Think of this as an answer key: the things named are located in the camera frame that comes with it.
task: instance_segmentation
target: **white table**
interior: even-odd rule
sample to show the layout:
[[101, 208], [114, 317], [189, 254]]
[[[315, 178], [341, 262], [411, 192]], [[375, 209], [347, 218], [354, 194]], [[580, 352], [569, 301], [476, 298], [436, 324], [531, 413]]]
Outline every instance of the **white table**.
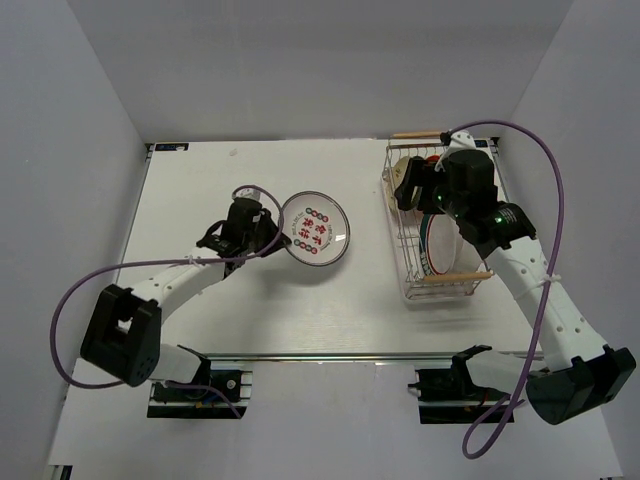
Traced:
[[[126, 260], [182, 256], [225, 218], [231, 190], [256, 183], [281, 200], [319, 190], [344, 208], [352, 244], [315, 269], [285, 252], [249, 262], [177, 311], [165, 342], [203, 352], [456, 352], [526, 349], [530, 329], [499, 279], [464, 301], [407, 306], [391, 255], [379, 177], [386, 142], [192, 143], [156, 152]], [[146, 278], [125, 271], [119, 283]], [[256, 363], [241, 421], [147, 419], [149, 386], [71, 388], [50, 463], [72, 480], [597, 479], [620, 474], [599, 410], [552, 427], [529, 409], [487, 456], [465, 460], [465, 426], [418, 422], [411, 365]], [[108, 375], [80, 360], [74, 375]], [[492, 426], [478, 429], [478, 440]]]

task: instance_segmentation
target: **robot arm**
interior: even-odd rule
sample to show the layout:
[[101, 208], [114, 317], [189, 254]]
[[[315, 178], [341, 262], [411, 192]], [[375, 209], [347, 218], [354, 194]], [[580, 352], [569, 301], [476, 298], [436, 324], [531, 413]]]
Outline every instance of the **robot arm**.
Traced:
[[[558, 278], [548, 279], [547, 260], [536, 231], [513, 203], [498, 201], [492, 160], [475, 147], [466, 131], [443, 135], [448, 146], [437, 164], [410, 159], [405, 177], [394, 192], [398, 207], [421, 189], [417, 208], [446, 213], [460, 234], [504, 281], [533, 327], [542, 286], [551, 280], [539, 339], [544, 362], [536, 362], [526, 385], [527, 399], [551, 424], [611, 401], [635, 369], [626, 349], [613, 350], [585, 320]], [[462, 391], [491, 387], [514, 390], [524, 360], [476, 346], [454, 356], [453, 377]]]
[[[80, 355], [132, 387], [147, 379], [208, 385], [209, 361], [192, 350], [161, 344], [162, 324], [190, 298], [240, 268], [246, 255], [263, 251], [277, 232], [260, 202], [235, 198], [227, 219], [207, 230], [185, 256], [185, 264], [172, 265], [132, 287], [112, 284], [101, 292]], [[288, 243], [281, 234], [261, 256]]]

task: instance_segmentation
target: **plate with red pattern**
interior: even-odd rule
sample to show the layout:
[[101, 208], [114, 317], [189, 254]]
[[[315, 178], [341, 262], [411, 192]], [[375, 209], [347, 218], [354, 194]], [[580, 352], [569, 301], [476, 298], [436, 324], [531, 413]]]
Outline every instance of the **plate with red pattern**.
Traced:
[[349, 246], [351, 230], [344, 210], [320, 192], [300, 192], [282, 207], [289, 253], [314, 267], [331, 265]]

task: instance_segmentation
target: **wall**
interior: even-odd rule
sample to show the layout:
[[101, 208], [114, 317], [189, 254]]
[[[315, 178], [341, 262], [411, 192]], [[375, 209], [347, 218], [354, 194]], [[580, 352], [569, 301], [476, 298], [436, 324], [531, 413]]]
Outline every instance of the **wall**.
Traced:
[[[589, 321], [640, 358], [640, 30], [635, 2], [576, 2], [513, 119], [550, 144], [567, 216], [558, 271]], [[557, 201], [548, 162], [519, 134], [503, 139], [509, 192], [549, 251]], [[640, 373], [604, 410], [625, 478], [640, 478]]]
[[166, 141], [507, 118], [572, 2], [69, 3], [143, 139]]
[[[119, 258], [145, 150], [64, 0], [0, 11], [0, 464], [22, 480], [41, 478], [64, 393], [51, 314], [73, 281]], [[99, 284], [63, 320], [67, 367]]]

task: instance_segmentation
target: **dish rack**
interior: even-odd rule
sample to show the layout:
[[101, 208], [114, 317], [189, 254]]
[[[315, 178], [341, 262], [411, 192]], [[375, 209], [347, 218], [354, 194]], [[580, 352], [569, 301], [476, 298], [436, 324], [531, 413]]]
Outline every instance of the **dish rack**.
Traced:
[[[422, 220], [422, 212], [415, 209], [404, 212], [397, 208], [393, 192], [399, 186], [402, 177], [398, 175], [400, 172], [395, 172], [394, 174], [393, 169], [398, 160], [405, 156], [419, 155], [427, 158], [431, 155], [442, 155], [445, 147], [439, 138], [433, 138], [435, 136], [435, 132], [394, 135], [387, 145], [384, 168], [382, 170], [383, 199], [398, 277], [404, 297], [411, 302], [468, 297], [473, 295], [480, 282], [491, 278], [493, 275], [487, 269], [486, 264], [481, 265], [478, 271], [473, 272], [425, 275], [423, 271], [420, 261], [420, 222]], [[420, 138], [420, 143], [406, 142], [406, 139], [415, 138]], [[487, 153], [491, 157], [491, 151], [488, 148], [489, 143], [483, 140], [481, 142], [487, 143]]]

